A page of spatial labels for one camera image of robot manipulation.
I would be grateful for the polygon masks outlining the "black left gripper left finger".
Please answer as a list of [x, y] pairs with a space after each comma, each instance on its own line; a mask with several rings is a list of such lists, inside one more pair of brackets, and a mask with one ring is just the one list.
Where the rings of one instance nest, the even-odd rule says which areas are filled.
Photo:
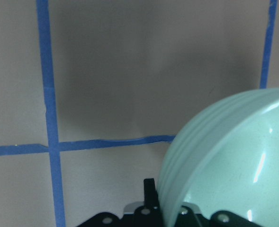
[[143, 217], [148, 227], [162, 227], [163, 220], [160, 211], [158, 193], [153, 178], [144, 179], [144, 208]]

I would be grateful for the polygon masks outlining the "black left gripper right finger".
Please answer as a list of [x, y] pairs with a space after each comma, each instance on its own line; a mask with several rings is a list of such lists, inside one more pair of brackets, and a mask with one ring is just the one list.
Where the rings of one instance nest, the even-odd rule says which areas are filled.
[[255, 223], [242, 218], [232, 212], [220, 210], [210, 219], [204, 217], [200, 211], [194, 211], [188, 206], [181, 206], [178, 217], [178, 227], [254, 227]]

